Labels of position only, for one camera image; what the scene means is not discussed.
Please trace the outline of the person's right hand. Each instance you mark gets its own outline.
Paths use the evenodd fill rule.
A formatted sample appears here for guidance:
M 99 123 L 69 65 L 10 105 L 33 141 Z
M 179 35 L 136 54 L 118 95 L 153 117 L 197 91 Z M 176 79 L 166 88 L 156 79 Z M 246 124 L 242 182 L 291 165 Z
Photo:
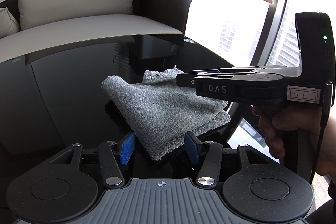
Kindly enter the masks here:
M 259 129 L 266 136 L 270 154 L 276 159 L 282 159 L 287 151 L 283 141 L 277 135 L 278 131 L 303 130 L 309 134 L 313 148 L 317 147 L 321 108 L 303 108 L 291 105 L 281 111 L 276 111 L 273 117 L 269 116 L 267 108 L 261 106 L 253 107 L 252 112 L 260 117 Z M 316 172 L 321 176 L 328 175 L 335 181 L 334 117 L 329 117 L 323 134 Z

